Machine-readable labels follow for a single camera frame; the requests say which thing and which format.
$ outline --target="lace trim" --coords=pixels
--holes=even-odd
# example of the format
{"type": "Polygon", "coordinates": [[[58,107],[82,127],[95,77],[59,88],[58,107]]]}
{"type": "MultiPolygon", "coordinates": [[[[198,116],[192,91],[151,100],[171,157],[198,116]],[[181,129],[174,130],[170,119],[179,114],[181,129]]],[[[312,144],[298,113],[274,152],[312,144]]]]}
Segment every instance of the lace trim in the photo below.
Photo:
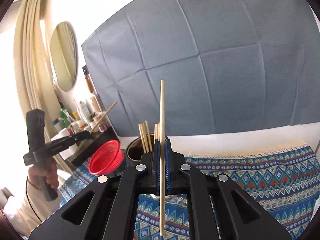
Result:
{"type": "Polygon", "coordinates": [[[217,159],[233,159],[233,158],[257,158],[261,156],[268,156],[288,151],[298,150],[306,147],[306,141],[293,141],[290,144],[278,145],[275,147],[268,147],[264,149],[254,149],[248,151],[228,151],[228,152],[188,152],[182,153],[185,157],[195,158],[217,158],[217,159]]]}

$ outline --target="toilet paper roll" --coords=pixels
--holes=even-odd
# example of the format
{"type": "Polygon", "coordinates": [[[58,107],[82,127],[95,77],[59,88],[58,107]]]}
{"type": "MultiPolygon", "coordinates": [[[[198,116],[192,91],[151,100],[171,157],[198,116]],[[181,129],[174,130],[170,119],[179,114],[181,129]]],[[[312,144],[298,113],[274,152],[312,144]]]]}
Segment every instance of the toilet paper roll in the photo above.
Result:
{"type": "MultiPolygon", "coordinates": [[[[51,138],[51,140],[56,140],[65,136],[69,136],[70,133],[68,132],[67,128],[61,130],[57,135],[55,135],[54,137],[51,138]]],[[[70,156],[72,156],[76,150],[78,149],[78,146],[76,144],[72,145],[69,147],[69,149],[64,150],[63,152],[60,152],[61,157],[66,160],[67,158],[69,158],[70,156]]]]}

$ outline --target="blue cap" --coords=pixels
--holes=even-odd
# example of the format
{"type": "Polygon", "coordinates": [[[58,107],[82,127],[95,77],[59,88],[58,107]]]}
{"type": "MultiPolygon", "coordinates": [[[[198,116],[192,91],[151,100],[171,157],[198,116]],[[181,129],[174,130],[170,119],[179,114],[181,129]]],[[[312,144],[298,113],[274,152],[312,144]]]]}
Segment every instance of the blue cap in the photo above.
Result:
{"type": "Polygon", "coordinates": [[[59,119],[58,118],[52,121],[53,125],[56,125],[57,123],[59,123],[59,119]]]}

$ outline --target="human hand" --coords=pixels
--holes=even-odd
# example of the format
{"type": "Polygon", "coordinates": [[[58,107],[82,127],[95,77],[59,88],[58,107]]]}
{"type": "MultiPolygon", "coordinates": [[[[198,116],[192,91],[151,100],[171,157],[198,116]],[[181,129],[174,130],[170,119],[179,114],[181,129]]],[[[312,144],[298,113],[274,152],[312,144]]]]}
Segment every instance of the human hand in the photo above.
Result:
{"type": "Polygon", "coordinates": [[[51,185],[52,188],[58,188],[58,175],[57,175],[57,162],[54,158],[50,158],[46,160],[48,162],[48,166],[50,165],[51,169],[49,171],[45,169],[41,169],[35,166],[32,166],[28,170],[28,180],[29,183],[37,189],[41,189],[38,176],[46,177],[47,183],[51,185]]]}

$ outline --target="triangular cutout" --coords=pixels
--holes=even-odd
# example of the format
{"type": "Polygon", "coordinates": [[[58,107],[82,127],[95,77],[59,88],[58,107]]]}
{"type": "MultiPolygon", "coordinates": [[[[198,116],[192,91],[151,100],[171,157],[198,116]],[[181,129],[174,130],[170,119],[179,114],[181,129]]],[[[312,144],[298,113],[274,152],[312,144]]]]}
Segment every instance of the triangular cutout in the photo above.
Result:
{"type": "Polygon", "coordinates": [[[65,212],[62,213],[62,218],[71,222],[74,225],[80,225],[87,209],[91,203],[91,200],[94,196],[93,191],[87,192],[80,198],[75,204],[68,208],[65,212]]]}
{"type": "Polygon", "coordinates": [[[231,195],[244,224],[249,224],[260,218],[260,214],[236,191],[232,190],[231,195]]]}

